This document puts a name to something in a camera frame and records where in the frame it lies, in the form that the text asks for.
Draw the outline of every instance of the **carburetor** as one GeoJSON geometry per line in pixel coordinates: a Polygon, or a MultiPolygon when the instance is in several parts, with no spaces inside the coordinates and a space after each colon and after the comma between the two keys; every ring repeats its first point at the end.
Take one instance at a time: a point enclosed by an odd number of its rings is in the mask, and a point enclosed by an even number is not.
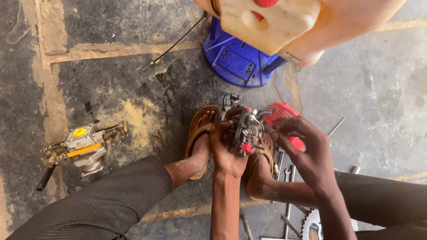
{"type": "MultiPolygon", "coordinates": [[[[222,100],[222,108],[219,109],[220,120],[225,120],[227,111],[231,108],[244,106],[243,102],[240,102],[240,96],[232,93],[226,94],[222,100]],[[227,96],[230,96],[230,104],[226,104],[225,101],[227,96]]],[[[246,156],[246,154],[252,151],[252,148],[264,149],[257,145],[259,139],[259,132],[262,132],[264,136],[264,116],[271,115],[271,111],[256,110],[252,109],[251,113],[247,113],[245,109],[238,115],[232,116],[233,126],[230,129],[230,136],[228,138],[229,152],[238,152],[240,156],[246,156]]]]}
{"type": "Polygon", "coordinates": [[[73,163],[82,169],[81,176],[87,176],[104,168],[104,154],[107,146],[115,146],[125,139],[128,133],[128,121],[100,130],[88,125],[71,129],[68,137],[61,143],[49,144],[42,149],[43,164],[48,166],[44,176],[36,187],[42,191],[60,161],[73,158],[73,163]]]}
{"type": "Polygon", "coordinates": [[[230,129],[230,137],[228,139],[229,151],[237,151],[239,156],[243,157],[252,151],[252,148],[263,147],[258,146],[259,132],[264,136],[263,118],[271,114],[271,111],[252,109],[251,113],[247,113],[245,109],[239,115],[233,116],[233,126],[230,129]]]}

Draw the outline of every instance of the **leg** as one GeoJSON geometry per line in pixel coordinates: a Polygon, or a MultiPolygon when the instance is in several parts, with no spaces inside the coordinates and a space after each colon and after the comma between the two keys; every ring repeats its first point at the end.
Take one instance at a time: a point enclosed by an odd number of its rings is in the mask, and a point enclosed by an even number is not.
{"type": "MultiPolygon", "coordinates": [[[[359,233],[359,239],[425,239],[427,185],[351,173],[335,172],[335,177],[353,219],[387,227],[359,233]]],[[[257,198],[317,207],[314,192],[305,183],[272,179],[263,155],[255,162],[248,186],[248,193],[257,198]]]]}
{"type": "MultiPolygon", "coordinates": [[[[196,131],[205,124],[211,123],[214,119],[215,112],[207,111],[197,122],[196,131]]],[[[205,133],[200,135],[195,141],[189,158],[165,164],[164,167],[172,178],[173,188],[176,188],[193,176],[202,174],[208,164],[209,154],[209,134],[205,133]]]]}
{"type": "MultiPolygon", "coordinates": [[[[212,121],[209,112],[198,127],[212,121]]],[[[28,220],[8,240],[125,239],[125,234],[173,188],[206,168],[209,135],[196,140],[191,157],[162,165],[140,159],[92,185],[61,199],[28,220]]]]}
{"type": "MultiPolygon", "coordinates": [[[[269,145],[264,139],[261,139],[261,143],[266,150],[269,150],[269,145]]],[[[306,183],[291,183],[272,179],[270,177],[268,159],[265,155],[260,155],[255,162],[247,190],[250,191],[249,194],[251,196],[260,199],[292,203],[311,208],[317,207],[316,196],[306,183]]]]}

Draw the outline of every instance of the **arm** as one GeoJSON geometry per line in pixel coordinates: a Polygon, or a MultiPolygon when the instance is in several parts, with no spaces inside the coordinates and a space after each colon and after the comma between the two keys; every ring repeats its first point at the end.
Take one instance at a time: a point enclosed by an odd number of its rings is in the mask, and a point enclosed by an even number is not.
{"type": "Polygon", "coordinates": [[[301,177],[310,186],[318,201],[325,239],[356,239],[333,171],[328,136],[303,117],[275,120],[273,137],[286,150],[301,177]],[[301,138],[307,150],[297,150],[289,136],[301,138]]]}
{"type": "Polygon", "coordinates": [[[248,157],[228,152],[224,134],[230,122],[220,122],[211,136],[211,150],[215,162],[212,185],[211,239],[239,239],[240,177],[248,157]]]}
{"type": "Polygon", "coordinates": [[[240,178],[213,171],[211,239],[239,239],[240,178]]]}

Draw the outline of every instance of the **hand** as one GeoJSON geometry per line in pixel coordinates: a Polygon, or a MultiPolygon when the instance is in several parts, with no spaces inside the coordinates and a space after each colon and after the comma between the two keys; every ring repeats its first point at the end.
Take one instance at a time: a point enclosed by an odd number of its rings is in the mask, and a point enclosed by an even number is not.
{"type": "MultiPolygon", "coordinates": [[[[227,112],[226,119],[231,119],[233,115],[240,114],[243,109],[249,113],[252,109],[248,107],[232,108],[227,112]]],[[[211,136],[211,151],[213,160],[215,162],[215,170],[220,173],[231,175],[240,178],[245,171],[248,156],[239,157],[236,154],[228,152],[229,145],[227,144],[227,137],[229,130],[233,123],[231,121],[219,121],[216,126],[215,133],[211,136]]]]}
{"type": "Polygon", "coordinates": [[[273,138],[287,152],[304,181],[315,193],[337,187],[330,154],[329,137],[303,117],[282,117],[273,121],[273,138]],[[307,150],[296,149],[288,137],[299,137],[307,150]]]}

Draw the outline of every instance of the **chain sprocket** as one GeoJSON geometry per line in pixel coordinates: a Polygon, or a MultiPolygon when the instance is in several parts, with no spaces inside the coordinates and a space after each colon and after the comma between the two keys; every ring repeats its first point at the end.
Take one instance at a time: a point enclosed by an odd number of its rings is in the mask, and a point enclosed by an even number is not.
{"type": "MultiPolygon", "coordinates": [[[[311,224],[315,224],[319,228],[317,230],[317,236],[319,237],[319,240],[322,240],[323,238],[320,234],[320,232],[322,231],[322,225],[320,223],[320,215],[318,209],[312,209],[308,216],[306,216],[302,222],[301,234],[303,240],[310,240],[311,224]]],[[[359,227],[357,226],[357,221],[354,219],[351,219],[351,226],[353,227],[354,231],[357,231],[359,229],[359,227]]]]}

